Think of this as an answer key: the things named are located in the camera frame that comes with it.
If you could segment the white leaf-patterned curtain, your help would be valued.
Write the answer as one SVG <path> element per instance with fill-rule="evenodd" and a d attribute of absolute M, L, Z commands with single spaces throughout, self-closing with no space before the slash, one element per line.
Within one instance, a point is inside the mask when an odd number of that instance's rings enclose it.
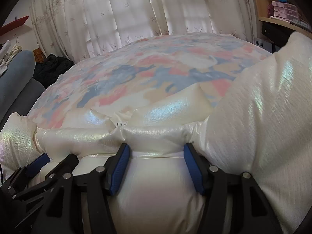
<path fill-rule="evenodd" d="M 30 0 L 41 50 L 73 62 L 157 35 L 231 34 L 252 42 L 254 0 Z"/>

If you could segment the white shiny puffer jacket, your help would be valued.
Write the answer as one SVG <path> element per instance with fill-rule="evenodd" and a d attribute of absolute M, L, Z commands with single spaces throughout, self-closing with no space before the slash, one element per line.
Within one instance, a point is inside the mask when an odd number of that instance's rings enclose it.
<path fill-rule="evenodd" d="M 205 199 L 183 148 L 225 173 L 252 174 L 280 233 L 311 233 L 311 39 L 293 33 L 279 51 L 245 68 L 212 106 L 199 84 L 131 112 L 77 108 L 60 128 L 12 113 L 1 130 L 1 186 L 46 153 L 42 181 L 69 154 L 87 174 L 129 146 L 117 195 L 108 199 L 116 233 L 198 233 Z"/>

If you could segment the floral pastel bed blanket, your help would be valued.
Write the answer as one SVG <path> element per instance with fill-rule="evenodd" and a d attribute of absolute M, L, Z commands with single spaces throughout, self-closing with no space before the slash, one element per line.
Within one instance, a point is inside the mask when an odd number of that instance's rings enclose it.
<path fill-rule="evenodd" d="M 131 112 L 199 84 L 212 106 L 235 78 L 270 53 L 230 34 L 162 35 L 75 64 L 39 97 L 28 118 L 60 128 L 67 112 Z"/>

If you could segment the white clothes pile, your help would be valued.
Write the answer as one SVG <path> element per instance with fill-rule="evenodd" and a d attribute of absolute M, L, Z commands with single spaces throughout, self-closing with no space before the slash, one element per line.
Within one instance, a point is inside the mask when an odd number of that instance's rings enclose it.
<path fill-rule="evenodd" d="M 0 75 L 4 74 L 8 70 L 8 66 L 15 56 L 22 51 L 22 47 L 19 44 L 15 44 L 11 50 L 11 42 L 7 40 L 1 48 L 1 60 L 0 60 Z"/>

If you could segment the wooden shelf unit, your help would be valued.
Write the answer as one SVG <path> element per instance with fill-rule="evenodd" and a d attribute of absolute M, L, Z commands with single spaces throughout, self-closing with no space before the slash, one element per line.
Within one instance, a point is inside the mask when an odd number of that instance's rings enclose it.
<path fill-rule="evenodd" d="M 311 38 L 311 0 L 254 0 L 261 25 L 254 44 L 273 53 L 293 32 Z"/>

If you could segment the black fuzzy cushion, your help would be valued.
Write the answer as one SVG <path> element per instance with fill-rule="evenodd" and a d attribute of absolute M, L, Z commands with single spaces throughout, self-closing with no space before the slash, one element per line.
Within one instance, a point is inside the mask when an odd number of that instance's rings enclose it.
<path fill-rule="evenodd" d="M 73 61 L 50 54 L 42 63 L 36 63 L 33 78 L 46 89 L 73 66 Z"/>

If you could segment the pink boxes on shelf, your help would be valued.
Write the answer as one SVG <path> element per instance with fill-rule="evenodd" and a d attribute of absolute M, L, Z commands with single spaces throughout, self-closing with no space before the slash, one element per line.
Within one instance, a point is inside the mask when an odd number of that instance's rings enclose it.
<path fill-rule="evenodd" d="M 268 16 L 284 21 L 299 21 L 299 9 L 296 5 L 288 3 L 288 0 L 272 1 L 268 6 Z"/>

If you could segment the red wall shelf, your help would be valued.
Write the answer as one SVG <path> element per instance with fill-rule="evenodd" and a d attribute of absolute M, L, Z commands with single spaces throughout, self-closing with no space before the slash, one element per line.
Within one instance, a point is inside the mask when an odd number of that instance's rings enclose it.
<path fill-rule="evenodd" d="M 0 36 L 3 36 L 4 34 L 7 34 L 8 32 L 22 26 L 25 24 L 25 22 L 28 20 L 29 16 L 24 16 L 22 18 L 16 19 L 6 25 L 4 25 L 3 27 L 1 27 L 0 29 Z"/>

